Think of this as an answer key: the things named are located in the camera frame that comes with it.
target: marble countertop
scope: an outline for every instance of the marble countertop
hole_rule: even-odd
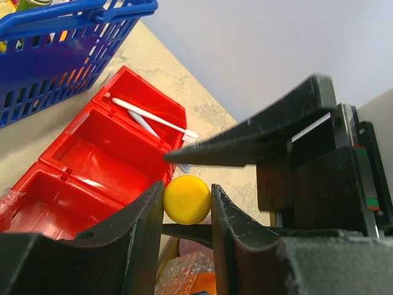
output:
[[[176,57],[139,22],[89,91],[0,130],[0,195],[1,191],[14,185],[90,101],[105,77],[123,65],[183,105],[187,112],[188,127],[200,135],[199,140],[236,124]],[[177,170],[174,177],[180,174]],[[268,214],[259,212],[257,208],[255,167],[193,167],[190,174],[201,178],[208,186],[220,184],[246,213],[262,224],[269,224]],[[170,222],[167,216],[164,222]],[[166,240],[167,237],[163,237],[161,249]]]

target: red plastic container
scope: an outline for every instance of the red plastic container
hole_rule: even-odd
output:
[[[0,232],[71,239],[154,182],[171,181],[175,165],[163,157],[182,147],[183,134],[146,120],[158,139],[104,97],[107,92],[187,128],[182,106],[122,67],[0,201]]]
[[[13,199],[2,199],[8,204],[0,215],[0,227],[7,232],[40,232],[53,239],[72,239],[123,207],[42,163],[33,164],[10,193]]]
[[[153,182],[168,179],[168,150],[89,103],[40,156],[41,162],[128,205]]]
[[[104,96],[107,92],[111,94],[111,97]],[[185,109],[126,66],[119,69],[112,79],[94,96],[93,101],[141,131],[146,137],[160,142],[156,136],[135,122],[126,109],[114,104],[112,102],[113,97],[120,98],[180,128],[187,129]],[[156,121],[147,118],[145,120],[163,141],[163,145],[169,145],[171,150],[182,147],[183,133]]]

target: white plastic stick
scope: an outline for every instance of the white plastic stick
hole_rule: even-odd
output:
[[[156,115],[153,115],[153,114],[145,111],[144,109],[139,109],[137,106],[134,106],[131,103],[127,103],[126,101],[120,100],[118,98],[113,98],[112,101],[115,104],[117,104],[118,106],[121,106],[121,107],[123,107],[125,109],[128,109],[130,111],[133,111],[133,112],[135,112],[135,113],[137,113],[137,114],[139,114],[141,116],[144,116],[146,118],[152,119],[152,120],[154,120],[156,122],[159,122],[159,123],[161,123],[163,125],[169,126],[169,127],[173,128],[173,129],[176,129],[177,131],[180,131],[180,132],[183,132],[183,133],[185,132],[185,129],[180,128],[180,127],[178,127],[176,125],[173,125],[172,123],[169,123],[168,121],[166,121],[164,119],[161,119],[160,117],[157,117]]]
[[[120,100],[118,98],[113,98],[112,101],[115,104],[117,104],[118,106],[121,106],[129,111],[135,112],[136,114],[139,114],[143,117],[152,119],[156,122],[159,122],[163,125],[166,125],[168,127],[171,127],[177,131],[184,133],[184,136],[183,136],[184,141],[187,141],[189,143],[194,143],[195,140],[198,138],[198,134],[196,134],[195,132],[188,130],[188,129],[180,128],[176,125],[173,125],[172,123],[169,123],[168,121],[161,119],[160,117],[157,117],[156,115],[153,115],[153,114],[145,111],[144,109],[140,109],[137,106],[132,105],[131,103],[127,103],[126,101]]]
[[[111,74],[109,74],[107,76],[107,78],[105,78],[105,81],[101,84],[104,85],[107,81],[109,81],[109,79],[114,75],[113,72],[111,72]],[[104,94],[104,97],[106,98],[110,98],[111,94],[109,92]],[[136,114],[133,111],[128,110],[128,113],[131,115],[132,118],[134,118],[134,120],[140,124],[140,126],[142,126],[143,128],[145,128],[147,131],[149,131],[151,134],[153,134],[154,136],[156,136],[157,138],[160,138],[159,135],[153,130],[153,128],[142,118],[141,115]]]

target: red plastic box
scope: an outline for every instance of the red plastic box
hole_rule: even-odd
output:
[[[163,143],[89,103],[39,160],[128,205],[155,181],[168,181],[167,151]]]
[[[9,194],[1,200],[8,204],[0,226],[7,232],[40,232],[54,239],[72,239],[122,208],[42,163],[33,164]]]
[[[107,92],[111,94],[109,98],[105,97]],[[156,136],[135,122],[126,109],[114,104],[112,102],[113,97],[144,109],[180,128],[187,129],[185,109],[126,66],[122,66],[119,69],[112,79],[93,97],[93,101],[107,111],[113,112],[116,117],[132,125],[135,129],[143,132],[146,137],[157,142],[160,141]],[[169,145],[171,150],[182,147],[183,133],[156,121],[145,120],[163,141],[163,145]]]
[[[0,232],[71,239],[155,181],[171,181],[175,165],[164,155],[182,147],[183,134],[146,120],[158,139],[104,97],[107,92],[187,128],[182,106],[122,67],[0,201]]]

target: blue basket handle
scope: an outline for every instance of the blue basket handle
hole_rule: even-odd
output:
[[[150,3],[138,4],[132,6],[118,7],[109,10],[104,10],[94,14],[93,18],[97,23],[107,23],[114,17],[121,17],[122,15],[135,14],[139,17],[153,14],[158,8],[157,0],[150,0]]]
[[[106,0],[77,0],[67,3],[51,5],[41,9],[30,9],[6,15],[0,19],[0,36],[15,26],[60,17],[62,15],[74,14],[81,11],[97,10],[91,15],[91,19],[97,23],[105,23],[116,16],[136,14],[140,17],[152,14],[158,8],[156,0],[147,4],[113,8],[104,10]]]

